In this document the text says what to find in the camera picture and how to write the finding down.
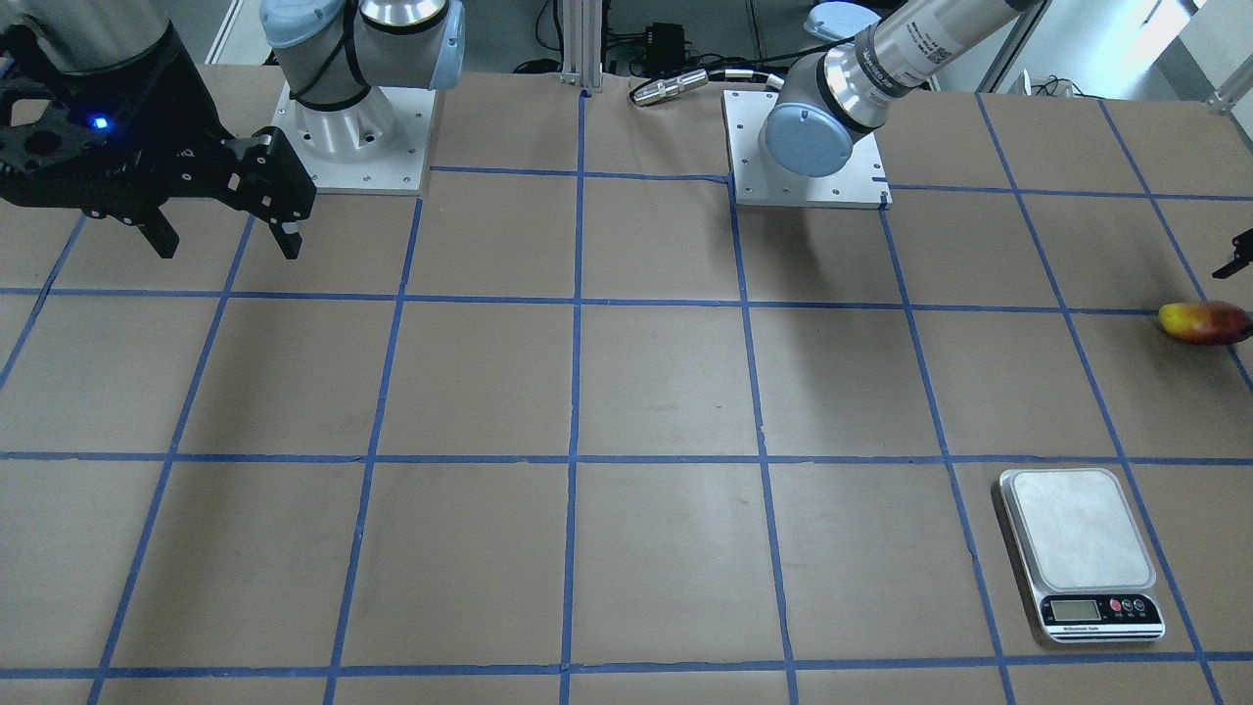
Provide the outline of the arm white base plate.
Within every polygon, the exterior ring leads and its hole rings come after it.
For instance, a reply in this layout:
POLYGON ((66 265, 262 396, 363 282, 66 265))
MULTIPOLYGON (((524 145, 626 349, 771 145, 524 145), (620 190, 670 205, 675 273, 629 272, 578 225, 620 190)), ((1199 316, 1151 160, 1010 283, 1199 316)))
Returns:
POLYGON ((768 124, 776 111, 773 91, 723 91, 725 152, 741 207, 823 207, 870 209, 890 207, 888 179, 872 135, 852 147, 850 160, 828 175, 804 175, 776 160, 768 148, 768 124))
POLYGON ((356 106, 315 111, 284 84, 272 124, 287 135, 320 195, 420 197, 439 96, 375 86, 356 106))

